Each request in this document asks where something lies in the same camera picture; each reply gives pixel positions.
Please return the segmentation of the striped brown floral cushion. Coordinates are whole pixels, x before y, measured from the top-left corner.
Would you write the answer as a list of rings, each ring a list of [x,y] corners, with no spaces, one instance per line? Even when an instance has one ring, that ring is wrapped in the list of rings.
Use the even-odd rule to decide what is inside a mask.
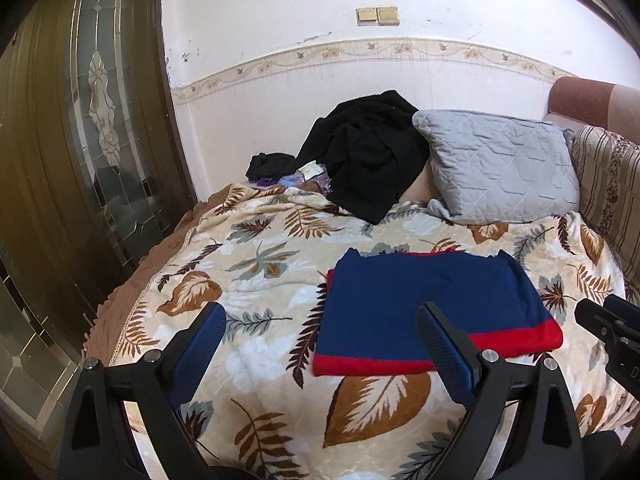
[[[585,126],[572,147],[579,182],[580,241],[596,268],[622,272],[620,296],[639,302],[639,147],[618,133]]]

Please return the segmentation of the grey quilted pillow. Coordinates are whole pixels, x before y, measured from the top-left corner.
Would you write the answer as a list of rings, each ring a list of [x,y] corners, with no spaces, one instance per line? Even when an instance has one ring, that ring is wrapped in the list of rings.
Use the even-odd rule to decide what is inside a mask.
[[[433,216],[480,226],[578,209],[573,130],[470,110],[419,110],[412,122],[430,148]]]

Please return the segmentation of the pink upholstered headboard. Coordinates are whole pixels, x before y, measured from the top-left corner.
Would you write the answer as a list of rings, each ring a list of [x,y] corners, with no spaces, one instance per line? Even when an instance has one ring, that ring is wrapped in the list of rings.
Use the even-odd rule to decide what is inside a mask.
[[[602,127],[639,143],[639,90],[623,84],[561,77],[550,90],[548,116]]]

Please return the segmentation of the leaf-patterned beige blanket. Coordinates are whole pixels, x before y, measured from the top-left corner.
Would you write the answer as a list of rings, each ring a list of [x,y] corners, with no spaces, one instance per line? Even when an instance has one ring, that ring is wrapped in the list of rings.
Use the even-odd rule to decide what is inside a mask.
[[[562,328],[554,357],[580,432],[625,432],[638,419],[638,402],[606,374],[603,344],[574,320],[579,300],[634,298],[634,290],[576,212],[459,226],[404,203],[372,226],[319,193],[230,185],[188,212],[100,305],[86,355],[107,365],[134,362],[217,301],[227,331],[181,409],[206,460],[265,479],[423,479],[463,414],[435,373],[311,371],[326,274],[349,249],[513,256]]]

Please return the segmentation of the large black garment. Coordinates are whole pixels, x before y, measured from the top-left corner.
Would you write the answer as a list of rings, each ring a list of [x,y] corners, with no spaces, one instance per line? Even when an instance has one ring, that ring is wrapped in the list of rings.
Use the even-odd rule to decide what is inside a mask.
[[[378,224],[430,156],[412,122],[417,111],[395,90],[338,104],[314,122],[291,170],[308,162],[322,165],[330,179],[328,199]]]

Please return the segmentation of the brown door with glass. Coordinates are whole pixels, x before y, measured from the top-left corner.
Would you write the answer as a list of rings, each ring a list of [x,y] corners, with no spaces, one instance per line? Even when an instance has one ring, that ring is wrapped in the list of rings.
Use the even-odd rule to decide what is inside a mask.
[[[60,438],[99,307],[193,204],[160,0],[32,0],[1,51],[1,420]]]

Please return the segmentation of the small purple cloth pile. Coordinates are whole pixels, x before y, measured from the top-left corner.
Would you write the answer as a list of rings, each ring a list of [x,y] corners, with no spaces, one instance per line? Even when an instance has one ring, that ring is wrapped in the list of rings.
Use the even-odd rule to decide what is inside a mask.
[[[307,162],[301,166],[294,174],[276,178],[260,178],[256,181],[250,181],[250,185],[258,188],[270,188],[273,185],[280,185],[284,188],[301,188],[305,191],[317,192],[323,195],[329,194],[331,191],[331,181],[326,166],[318,164],[314,160]]]

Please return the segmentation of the small black cloth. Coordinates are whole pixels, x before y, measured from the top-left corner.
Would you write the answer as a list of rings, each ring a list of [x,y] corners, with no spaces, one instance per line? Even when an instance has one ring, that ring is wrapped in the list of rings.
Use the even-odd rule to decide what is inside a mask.
[[[286,153],[259,153],[250,159],[245,177],[250,182],[277,181],[292,174],[295,157]]]

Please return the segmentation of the beige wall switch right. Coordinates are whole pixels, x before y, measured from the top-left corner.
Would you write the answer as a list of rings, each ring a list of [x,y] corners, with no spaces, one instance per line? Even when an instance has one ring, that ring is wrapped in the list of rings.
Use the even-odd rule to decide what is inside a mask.
[[[400,23],[396,6],[379,6],[376,9],[376,16],[381,26],[398,26]]]

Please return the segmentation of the beige wall switch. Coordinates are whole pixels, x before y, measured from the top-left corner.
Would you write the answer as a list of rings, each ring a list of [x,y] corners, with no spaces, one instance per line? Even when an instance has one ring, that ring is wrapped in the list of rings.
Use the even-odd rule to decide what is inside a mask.
[[[400,23],[396,6],[379,6],[376,9],[376,16],[381,26],[398,26]]]
[[[359,25],[372,25],[378,22],[377,8],[357,8],[356,18]]]

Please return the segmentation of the beige wall switch left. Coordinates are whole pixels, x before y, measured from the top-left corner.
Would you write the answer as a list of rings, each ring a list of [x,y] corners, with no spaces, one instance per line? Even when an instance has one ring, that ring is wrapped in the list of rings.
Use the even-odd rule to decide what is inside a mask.
[[[357,8],[356,18],[359,25],[372,25],[378,22],[377,8]]]

